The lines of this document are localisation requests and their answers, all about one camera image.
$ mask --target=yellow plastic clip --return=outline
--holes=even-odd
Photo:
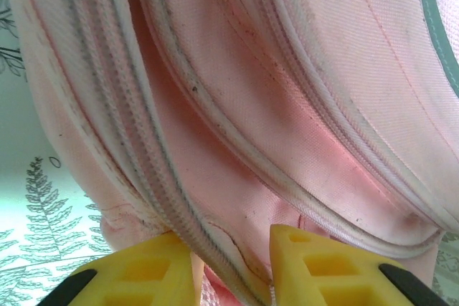
[[[69,306],[197,306],[204,263],[173,233],[92,261],[95,270]]]
[[[278,306],[412,306],[379,271],[385,257],[285,225],[271,226]]]

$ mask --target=white zipper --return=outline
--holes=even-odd
[[[292,75],[302,89],[303,94],[317,110],[317,113],[332,133],[383,186],[413,206],[414,209],[417,209],[425,219],[434,221],[439,227],[444,226],[445,224],[441,220],[433,219],[432,214],[428,214],[425,211],[426,205],[413,191],[407,179],[397,172],[396,167],[389,163],[394,161],[396,157],[390,159],[378,154],[355,121],[350,119],[349,111],[347,110],[352,105],[340,105],[333,98],[332,92],[315,70],[313,63],[307,58],[298,38],[295,37],[293,23],[288,16],[279,15],[279,9],[284,14],[287,12],[283,8],[283,0],[258,0],[258,5],[264,12],[273,36],[277,39],[283,59],[290,68]]]
[[[257,8],[253,11],[263,12],[269,20],[268,23],[271,25],[272,31],[275,35],[271,35],[268,40],[273,37],[277,42],[277,46],[280,48],[279,51],[288,55],[288,58],[296,62],[295,52],[289,52],[289,38],[283,36],[283,28],[281,22],[276,18],[276,8],[273,5],[273,0],[255,0],[257,2]],[[237,5],[238,0],[231,6],[225,6],[223,8],[232,11],[232,6]],[[244,35],[244,27],[241,28],[238,25],[238,20],[233,19],[231,13],[227,14],[228,20],[232,23],[233,27],[241,35]],[[210,96],[206,95],[205,88],[199,84],[199,78],[194,76],[194,71],[186,70],[186,77],[179,80],[182,84],[187,87],[191,87],[190,79],[193,78],[193,85],[199,85],[199,92],[193,94],[193,101],[198,103],[198,108],[201,113],[207,116],[207,120],[210,122],[210,126],[213,128],[221,128],[219,136],[223,138],[230,147],[236,147],[233,151],[243,160],[251,169],[260,177],[264,183],[268,184],[279,197],[285,199],[287,202],[295,206],[302,214],[305,214],[312,222],[321,228],[324,228],[337,239],[343,242],[352,244],[357,247],[367,249],[369,251],[376,252],[378,254],[392,257],[392,258],[408,258],[413,255],[420,254],[425,251],[425,248],[433,243],[441,231],[433,234],[424,243],[419,245],[402,246],[391,244],[383,241],[374,235],[360,229],[359,227],[346,220],[341,215],[337,214],[325,204],[320,202],[317,198],[311,195],[307,190],[299,186],[292,178],[287,176],[284,171],[280,170],[272,161],[257,151],[251,143],[247,141],[241,135],[240,132],[235,130],[231,123],[228,123],[224,115],[219,113],[218,106],[212,102]],[[321,103],[321,96],[313,94],[313,105],[316,106],[317,111],[323,115],[327,114],[328,109],[325,108]]]
[[[262,9],[267,9],[265,2],[271,0],[258,0]],[[265,157],[253,144],[251,144],[241,132],[227,119],[225,114],[213,101],[212,96],[207,92],[201,83],[198,74],[189,63],[183,53],[180,42],[176,37],[174,26],[171,23],[166,0],[143,0],[145,12],[148,13],[148,25],[151,32],[159,30],[162,50],[165,57],[171,61],[174,69],[172,75],[176,78],[177,84],[191,103],[203,115],[204,120],[214,130],[219,138],[232,148],[232,151],[260,177],[260,180],[267,184],[279,197],[285,199],[302,214],[305,214],[318,226],[326,229],[331,235],[343,242],[376,252],[378,254],[393,258],[408,258],[425,251],[425,247],[433,243],[438,235],[432,235],[425,243],[411,246],[401,246],[383,241],[368,232],[360,229],[347,221],[345,218],[330,210],[313,195],[305,191],[296,181],[287,176],[272,161]],[[269,13],[275,15],[275,8],[269,9]],[[315,104],[326,114],[327,109],[322,107],[320,97],[314,94]]]
[[[132,56],[140,56],[140,53],[133,53],[132,49],[138,48],[129,46],[126,33],[123,32],[123,16],[118,13],[120,4],[116,3],[117,0],[111,1],[112,6],[107,7],[103,5],[103,0],[84,0],[88,6],[86,14],[89,14],[86,24],[93,29],[86,32],[85,38],[89,42],[93,39],[93,46],[104,53],[94,59],[98,71],[95,73],[95,87],[107,105],[113,127],[117,130],[129,163],[141,182],[142,196],[168,226],[224,278],[233,292],[239,292],[239,296],[244,297],[251,305],[265,305],[252,292],[250,284],[231,262],[219,242],[212,237],[206,221],[180,184],[161,132],[154,101],[151,93],[147,91],[149,86],[146,71],[141,61],[135,61]],[[123,49],[112,50],[112,47],[119,47],[119,42],[127,43]],[[123,55],[122,61],[128,60],[131,63],[119,65],[115,58],[119,54]],[[142,121],[138,120],[139,113],[144,115]]]
[[[163,26],[162,29],[164,30],[170,30],[171,32],[168,34],[165,34],[164,36],[167,36],[170,41],[166,43],[166,54],[168,57],[171,57],[173,53],[172,51],[176,48],[175,46],[177,42],[175,42],[175,33],[172,29],[172,26],[169,23],[169,14],[168,14],[168,9],[166,7],[166,2],[164,0],[149,0],[154,2],[154,9],[155,9],[155,15],[161,17],[159,21],[162,22]],[[233,147],[240,147],[241,145],[244,146],[246,145],[247,147],[247,141],[243,138],[243,136],[238,133],[236,128],[234,128],[230,123],[226,123],[222,125],[222,114],[219,114],[217,106],[213,104],[212,98],[207,94],[203,84],[199,81],[198,77],[195,77],[194,71],[187,70],[187,68],[190,68],[190,66],[185,66],[181,67],[180,63],[175,64],[176,61],[174,61],[174,67],[177,68],[177,71],[179,75],[183,77],[180,81],[180,85],[182,87],[184,86],[184,91],[185,94],[187,94],[189,97],[194,97],[193,102],[196,104],[196,102],[199,103],[199,106],[201,109],[205,109],[208,111],[206,114],[207,116],[210,116],[207,118],[208,121],[210,121],[210,125],[212,128],[217,130],[219,132],[219,137],[222,138],[225,141],[231,142],[230,146],[232,145]],[[197,88],[198,92],[189,92],[190,89],[192,88]],[[317,94],[311,95],[313,96],[314,99],[314,104],[317,106],[318,109],[323,109],[321,113],[324,115],[327,114],[328,110],[322,106],[320,102],[320,96]],[[338,123],[334,124],[337,128],[341,128],[341,126],[337,126]],[[348,143],[348,146],[350,149],[354,150],[353,146],[351,145],[352,141],[350,141],[343,133],[341,133],[339,130],[336,129],[335,131],[338,135],[338,137],[344,142]],[[243,160],[246,162],[246,164],[252,168],[254,172],[256,172],[257,175],[261,176],[261,179],[264,181],[269,181],[270,187],[272,190],[277,191],[276,193],[284,197],[284,195],[280,192],[278,192],[279,189],[282,188],[290,188],[293,190],[299,191],[301,189],[300,186],[298,186],[296,183],[292,183],[290,178],[286,178],[284,174],[281,171],[277,171],[277,167],[274,166],[271,162],[264,160],[261,158],[261,154],[258,152],[254,151],[254,148],[251,146],[251,150],[249,148],[246,148],[245,150],[242,150],[244,152],[252,151],[253,155],[250,156],[252,161],[247,161],[247,158],[244,157]],[[372,168],[372,165],[370,163],[367,163],[368,168]],[[381,239],[376,238],[375,236],[372,236],[369,233],[364,232],[360,228],[354,226],[353,224],[349,223],[347,220],[342,218],[339,214],[336,214],[332,212],[330,209],[328,209],[325,205],[323,205],[320,201],[315,199],[312,195],[308,195],[310,198],[311,202],[309,203],[309,206],[311,206],[311,209],[307,209],[303,206],[299,206],[300,202],[297,200],[289,200],[289,202],[295,206],[297,206],[302,213],[307,215],[314,223],[319,225],[320,227],[323,227],[327,229],[332,235],[334,235],[336,238],[348,242],[350,244],[353,244],[358,247],[362,247],[364,249],[368,249],[370,251],[385,255],[385,256],[390,256],[390,257],[397,257],[397,258],[406,258],[406,257],[412,257],[414,254],[420,254],[423,251],[425,251],[426,243],[420,244],[420,245],[414,245],[414,246],[409,246],[409,247],[402,247],[400,245],[395,245],[395,244],[390,244],[387,242],[382,241]],[[167,213],[164,212],[165,216],[174,216],[174,210],[173,209],[168,209]],[[176,229],[178,233],[183,231],[184,229],[178,228]],[[211,265],[211,267],[216,267],[212,263],[213,262],[219,262],[219,264],[223,264],[224,268],[219,269],[219,271],[223,272],[223,274],[227,275],[229,273],[230,279],[224,279],[225,282],[227,283],[228,287],[232,290],[239,290],[241,291],[244,295],[249,296],[249,298],[252,298],[252,303],[261,303],[261,301],[256,298],[255,293],[252,293],[250,290],[249,284],[245,281],[244,277],[237,271],[235,268],[235,265],[231,263],[230,258],[223,253],[223,250],[218,252],[216,251],[215,248],[218,247],[218,244],[212,240],[210,237],[209,232],[207,232],[207,238],[206,241],[201,241],[199,242],[196,235],[196,233],[188,233],[188,235],[191,237],[191,240],[188,240],[187,242],[191,245],[193,249],[196,249],[197,247],[200,248],[200,250],[197,251],[198,254],[201,252],[204,252],[204,260],[206,260],[205,257],[209,257],[206,262]],[[433,235],[428,242],[434,242],[437,239],[437,235]],[[207,252],[209,252],[209,248],[213,252],[216,252],[215,255],[207,255]]]

